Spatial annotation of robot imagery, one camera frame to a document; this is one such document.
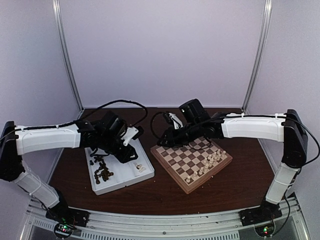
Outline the light chess queen piece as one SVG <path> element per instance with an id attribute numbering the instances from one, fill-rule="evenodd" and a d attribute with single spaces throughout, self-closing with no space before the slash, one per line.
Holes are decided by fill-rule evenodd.
<path id="1" fill-rule="evenodd" d="M 198 171 L 198 175 L 201 176 L 204 173 L 204 168 L 201 167 Z"/>

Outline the light chess pawn piece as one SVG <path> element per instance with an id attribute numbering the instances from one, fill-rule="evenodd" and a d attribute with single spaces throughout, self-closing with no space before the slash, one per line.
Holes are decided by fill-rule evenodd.
<path id="1" fill-rule="evenodd" d="M 222 158 L 223 160 L 227 158 L 227 155 L 226 155 L 226 151 L 225 151 L 225 150 L 222 151 L 221 158 Z"/>

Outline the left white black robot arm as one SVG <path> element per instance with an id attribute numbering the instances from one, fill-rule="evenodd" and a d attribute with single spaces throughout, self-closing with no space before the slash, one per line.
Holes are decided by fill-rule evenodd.
<path id="1" fill-rule="evenodd" d="M 0 178 L 13 182 L 23 191 L 37 198 L 45 210 L 61 222 L 72 218 L 63 194 L 42 179 L 39 170 L 32 170 L 31 158 L 36 163 L 42 157 L 54 157 L 62 149 L 103 150 L 119 162 L 137 159 L 130 144 L 144 132 L 140 126 L 127 125 L 112 111 L 102 119 L 77 119 L 60 125 L 18 126 L 14 121 L 3 125 L 0 135 Z"/>

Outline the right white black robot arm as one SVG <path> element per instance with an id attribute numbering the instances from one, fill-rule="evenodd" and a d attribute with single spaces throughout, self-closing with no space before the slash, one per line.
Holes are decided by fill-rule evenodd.
<path id="1" fill-rule="evenodd" d="M 283 156 L 274 178 L 256 210 L 259 220 L 268 220 L 278 209 L 294 178 L 307 164 L 308 133 L 294 109 L 285 113 L 245 114 L 217 112 L 214 115 L 204 109 L 197 98 L 181 106 L 187 124 L 172 112 L 164 117 L 171 125 L 157 140 L 157 145 L 167 148 L 184 147 L 194 140 L 248 138 L 275 141 L 283 144 Z"/>

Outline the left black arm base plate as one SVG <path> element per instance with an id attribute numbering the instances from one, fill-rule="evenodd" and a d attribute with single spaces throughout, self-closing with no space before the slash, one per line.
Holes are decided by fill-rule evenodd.
<path id="1" fill-rule="evenodd" d="M 45 217 L 56 222 L 67 224 L 73 227 L 86 227 L 90 213 L 84 210 L 68 208 L 67 210 L 49 209 Z"/>

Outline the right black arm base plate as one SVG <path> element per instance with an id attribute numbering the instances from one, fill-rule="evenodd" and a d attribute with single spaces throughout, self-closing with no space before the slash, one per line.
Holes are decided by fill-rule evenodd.
<path id="1" fill-rule="evenodd" d="M 261 206 L 247 208 L 239 212 L 239 217 L 243 226 L 268 222 L 273 219 L 280 218 L 282 215 L 282 211 L 279 208 L 268 209 Z"/>

